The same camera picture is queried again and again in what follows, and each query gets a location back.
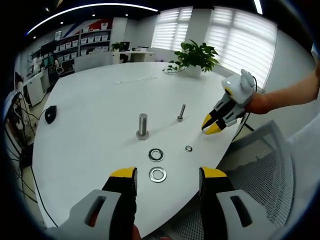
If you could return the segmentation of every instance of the small washer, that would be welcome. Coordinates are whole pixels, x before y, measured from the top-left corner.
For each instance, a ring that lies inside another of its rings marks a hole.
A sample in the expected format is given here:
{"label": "small washer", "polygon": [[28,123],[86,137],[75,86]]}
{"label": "small washer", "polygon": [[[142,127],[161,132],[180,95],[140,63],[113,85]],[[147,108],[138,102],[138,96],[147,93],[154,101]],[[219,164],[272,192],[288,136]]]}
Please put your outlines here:
{"label": "small washer", "polygon": [[[160,179],[155,178],[154,177],[155,171],[160,171],[163,176]],[[162,167],[156,166],[156,167],[151,168],[151,170],[149,172],[149,178],[152,182],[161,183],[167,178],[167,172]]]}
{"label": "small washer", "polygon": [[187,151],[187,152],[192,152],[192,146],[185,146],[185,150]]}
{"label": "small washer", "polygon": [[[159,153],[160,154],[160,157],[159,158],[154,158],[152,156],[153,153]],[[160,162],[164,159],[165,155],[164,155],[164,152],[159,149],[159,148],[152,148],[150,151],[149,151],[149,158],[154,161],[154,162]]]}

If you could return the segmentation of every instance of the desk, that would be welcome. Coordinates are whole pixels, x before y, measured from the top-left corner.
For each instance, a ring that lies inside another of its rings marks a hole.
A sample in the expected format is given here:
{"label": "desk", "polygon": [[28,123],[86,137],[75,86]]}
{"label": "desk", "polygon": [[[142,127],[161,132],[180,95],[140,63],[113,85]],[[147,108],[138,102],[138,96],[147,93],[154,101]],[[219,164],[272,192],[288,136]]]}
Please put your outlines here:
{"label": "desk", "polygon": [[117,51],[112,52],[113,56],[113,64],[120,63],[120,54],[130,55],[131,63],[139,63],[139,62],[154,62],[155,61],[155,53],[149,51]]}
{"label": "desk", "polygon": [[[224,77],[201,79],[166,74],[165,62],[97,67],[61,78],[44,109],[57,105],[55,121],[42,116],[33,150],[33,169],[44,205],[61,225],[69,210],[117,169],[138,169],[135,224],[142,237],[173,217],[199,190],[199,167],[215,168],[239,124],[205,135],[201,125],[224,94]],[[178,122],[182,104],[183,121]],[[138,140],[139,114],[148,114],[149,138]],[[192,146],[187,152],[185,147]],[[164,152],[161,162],[150,149]],[[167,172],[161,183],[149,179],[153,167]],[[53,227],[41,204],[45,223]]]}

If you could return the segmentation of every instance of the hand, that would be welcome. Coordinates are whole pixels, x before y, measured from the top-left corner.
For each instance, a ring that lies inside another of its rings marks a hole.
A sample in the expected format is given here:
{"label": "hand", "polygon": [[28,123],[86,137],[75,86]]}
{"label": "hand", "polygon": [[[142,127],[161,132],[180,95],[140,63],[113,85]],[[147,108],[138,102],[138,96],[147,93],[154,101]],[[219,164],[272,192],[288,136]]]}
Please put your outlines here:
{"label": "hand", "polygon": [[[136,225],[133,225],[132,240],[142,240],[140,233],[139,233],[139,230]],[[171,240],[171,239],[168,237],[162,237],[162,238],[160,238],[160,240]]]}
{"label": "hand", "polygon": [[270,110],[268,97],[257,92],[253,94],[251,102],[245,106],[245,111],[253,114],[267,114]]}

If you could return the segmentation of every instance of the window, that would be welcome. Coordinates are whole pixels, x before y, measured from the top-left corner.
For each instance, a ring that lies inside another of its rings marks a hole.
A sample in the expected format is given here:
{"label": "window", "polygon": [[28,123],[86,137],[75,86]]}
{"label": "window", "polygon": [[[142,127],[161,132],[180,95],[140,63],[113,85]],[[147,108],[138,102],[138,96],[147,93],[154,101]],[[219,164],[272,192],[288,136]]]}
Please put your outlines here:
{"label": "window", "polygon": [[162,11],[158,16],[152,38],[152,48],[181,50],[185,41],[192,7]]}
{"label": "window", "polygon": [[254,14],[216,7],[206,43],[220,54],[220,64],[240,74],[249,71],[263,88],[275,54],[277,26]]}

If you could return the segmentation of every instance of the computer monitor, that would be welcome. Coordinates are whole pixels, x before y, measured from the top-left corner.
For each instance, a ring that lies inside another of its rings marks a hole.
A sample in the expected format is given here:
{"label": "computer monitor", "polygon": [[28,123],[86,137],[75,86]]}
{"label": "computer monitor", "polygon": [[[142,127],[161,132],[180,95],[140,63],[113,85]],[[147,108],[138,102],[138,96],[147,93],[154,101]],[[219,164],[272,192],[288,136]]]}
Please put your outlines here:
{"label": "computer monitor", "polygon": [[130,42],[129,42],[129,41],[122,41],[122,42],[120,42],[120,43],[121,43],[120,52],[128,51],[128,50],[129,50],[129,45],[130,45]]}

